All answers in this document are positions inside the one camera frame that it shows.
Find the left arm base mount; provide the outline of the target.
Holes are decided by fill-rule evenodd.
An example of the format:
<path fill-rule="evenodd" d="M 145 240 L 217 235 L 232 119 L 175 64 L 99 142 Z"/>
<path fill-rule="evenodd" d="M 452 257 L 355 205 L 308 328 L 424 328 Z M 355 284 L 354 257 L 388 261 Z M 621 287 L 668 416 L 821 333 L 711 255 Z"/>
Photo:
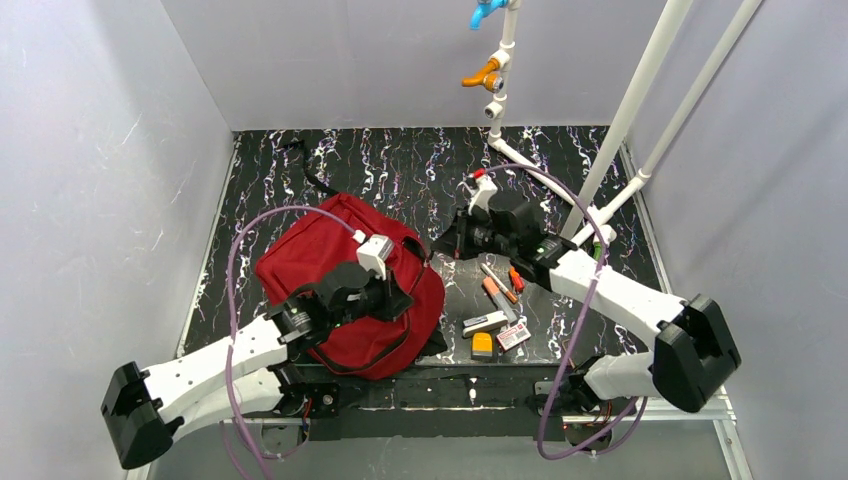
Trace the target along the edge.
<path fill-rule="evenodd" d="M 339 413 L 340 387 L 336 383 L 310 383 L 294 364 L 283 364 L 275 373 L 281 399 L 274 411 L 299 420 L 298 444 L 309 438 L 313 420 L 333 419 Z"/>

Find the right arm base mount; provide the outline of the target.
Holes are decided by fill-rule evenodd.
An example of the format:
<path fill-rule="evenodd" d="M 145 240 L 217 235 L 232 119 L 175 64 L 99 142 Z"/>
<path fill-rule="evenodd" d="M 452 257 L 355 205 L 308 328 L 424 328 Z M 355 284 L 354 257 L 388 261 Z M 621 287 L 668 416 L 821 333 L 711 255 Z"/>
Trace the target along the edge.
<path fill-rule="evenodd" d="M 538 426 L 536 446 L 538 453 L 542 458 L 553 461 L 565 459 L 578 453 L 586 453 L 593 456 L 608 454 L 619 448 L 632 435 L 646 410 L 648 398 L 637 397 L 635 394 L 612 393 L 611 397 L 607 399 L 606 397 L 602 397 L 601 393 L 610 393 L 613 389 L 613 381 L 606 380 L 606 371 L 609 370 L 616 361 L 621 362 L 635 359 L 635 355 L 595 356 L 586 360 L 579 367 L 576 367 L 569 372 L 566 372 L 567 365 L 565 363 L 560 365 L 557 370 L 557 374 L 555 375 L 553 386 L 542 407 L 541 420 Z M 602 423 L 602 427 L 594 434 L 562 452 L 549 453 L 545 450 L 544 437 L 548 418 L 553 410 L 562 410 L 565 412 L 591 412 L 596 405 L 600 405 L 602 415 L 609 416 L 609 413 L 605 412 L 603 403 L 609 403 L 612 399 L 619 397 L 629 398 L 626 408 L 612 420 L 604 421 Z M 628 413 L 631 413 L 635 409 L 635 405 L 638 400 L 641 401 L 641 405 L 639 406 L 634 420 L 626 433 L 618 441 L 611 443 L 603 450 L 593 448 L 592 445 L 596 441 L 612 435 L 612 429 L 623 421 Z"/>

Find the red student backpack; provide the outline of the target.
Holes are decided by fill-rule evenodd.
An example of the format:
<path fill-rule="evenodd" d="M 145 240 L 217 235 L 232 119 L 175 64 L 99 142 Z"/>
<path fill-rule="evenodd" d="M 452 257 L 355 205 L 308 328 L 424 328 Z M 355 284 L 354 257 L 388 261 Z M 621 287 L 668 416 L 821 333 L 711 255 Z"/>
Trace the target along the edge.
<path fill-rule="evenodd" d="M 414 304 L 393 322 L 365 317 L 339 327 L 307 353 L 335 374 L 379 380 L 446 348 L 438 330 L 445 287 L 430 265 L 430 253 L 410 227 L 359 198 L 337 194 L 322 203 L 319 212 L 296 221 L 260 258 L 256 274 L 270 302 L 280 304 L 338 264 L 354 261 L 355 229 L 394 242 L 387 267 Z"/>

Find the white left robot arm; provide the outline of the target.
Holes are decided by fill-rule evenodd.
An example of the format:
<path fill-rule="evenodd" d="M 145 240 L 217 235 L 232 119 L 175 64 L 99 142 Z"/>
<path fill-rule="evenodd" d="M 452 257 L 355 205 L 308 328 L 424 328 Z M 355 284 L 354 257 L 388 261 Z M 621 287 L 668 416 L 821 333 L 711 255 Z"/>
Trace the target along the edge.
<path fill-rule="evenodd" d="M 100 412 L 119 463 L 132 470 L 161 457 L 189 432 L 242 413 L 308 414 L 324 390 L 299 377 L 293 359 L 346 324 L 397 321 L 414 304 L 392 270 L 343 262 L 317 282 L 225 338 L 175 360 L 112 375 Z"/>

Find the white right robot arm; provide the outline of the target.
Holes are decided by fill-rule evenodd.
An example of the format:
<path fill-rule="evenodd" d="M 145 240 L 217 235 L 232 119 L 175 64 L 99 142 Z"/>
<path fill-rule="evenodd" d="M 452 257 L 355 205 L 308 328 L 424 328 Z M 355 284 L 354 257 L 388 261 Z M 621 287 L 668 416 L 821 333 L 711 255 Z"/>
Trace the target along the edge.
<path fill-rule="evenodd" d="M 657 397 L 697 413 L 741 365 L 717 302 L 704 295 L 685 300 L 600 267 L 573 242 L 548 232 L 537 207 L 515 192 L 458 209 L 432 248 L 456 260 L 504 256 L 523 279 L 582 300 L 645 344 L 645 353 L 596 355 L 567 373 L 554 402 L 568 411 L 590 411 L 620 397 Z"/>

